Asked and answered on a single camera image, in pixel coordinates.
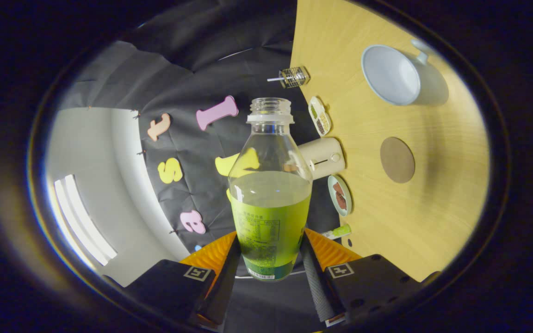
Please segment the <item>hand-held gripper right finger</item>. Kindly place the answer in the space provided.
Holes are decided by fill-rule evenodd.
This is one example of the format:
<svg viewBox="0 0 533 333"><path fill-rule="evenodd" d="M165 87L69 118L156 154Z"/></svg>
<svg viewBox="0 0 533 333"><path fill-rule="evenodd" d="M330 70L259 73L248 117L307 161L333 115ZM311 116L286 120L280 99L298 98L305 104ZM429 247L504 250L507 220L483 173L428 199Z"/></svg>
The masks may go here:
<svg viewBox="0 0 533 333"><path fill-rule="evenodd" d="M300 253L319 320L328 327L394 312L440 274L419 282L382 255L362 257L311 229L304 230Z"/></svg>

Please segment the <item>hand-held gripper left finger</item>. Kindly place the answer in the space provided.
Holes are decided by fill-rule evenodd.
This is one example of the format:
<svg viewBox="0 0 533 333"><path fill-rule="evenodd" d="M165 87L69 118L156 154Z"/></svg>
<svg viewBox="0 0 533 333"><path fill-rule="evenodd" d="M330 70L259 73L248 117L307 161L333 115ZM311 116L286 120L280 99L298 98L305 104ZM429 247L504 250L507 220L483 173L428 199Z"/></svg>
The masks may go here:
<svg viewBox="0 0 533 333"><path fill-rule="evenodd" d="M154 330L220 330L240 257L237 232L231 232L179 262L158 261L125 286L102 278L118 305Z"/></svg>

